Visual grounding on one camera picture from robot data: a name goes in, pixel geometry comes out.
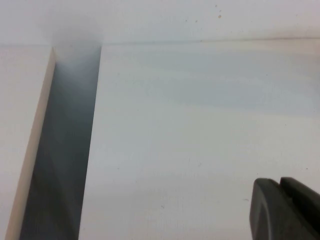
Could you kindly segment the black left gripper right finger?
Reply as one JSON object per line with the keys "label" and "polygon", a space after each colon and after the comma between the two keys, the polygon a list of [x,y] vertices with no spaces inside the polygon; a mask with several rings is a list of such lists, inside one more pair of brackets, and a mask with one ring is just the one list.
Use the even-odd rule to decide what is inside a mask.
{"label": "black left gripper right finger", "polygon": [[302,225],[320,239],[320,194],[293,177],[282,177],[280,187],[293,204]]}

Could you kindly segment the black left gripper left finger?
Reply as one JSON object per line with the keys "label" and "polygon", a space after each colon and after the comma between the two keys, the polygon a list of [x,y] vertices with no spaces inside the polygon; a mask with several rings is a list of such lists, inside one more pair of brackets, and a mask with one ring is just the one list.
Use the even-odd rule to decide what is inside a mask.
{"label": "black left gripper left finger", "polygon": [[303,232],[279,184],[267,178],[254,181],[249,223],[254,240],[298,240]]}

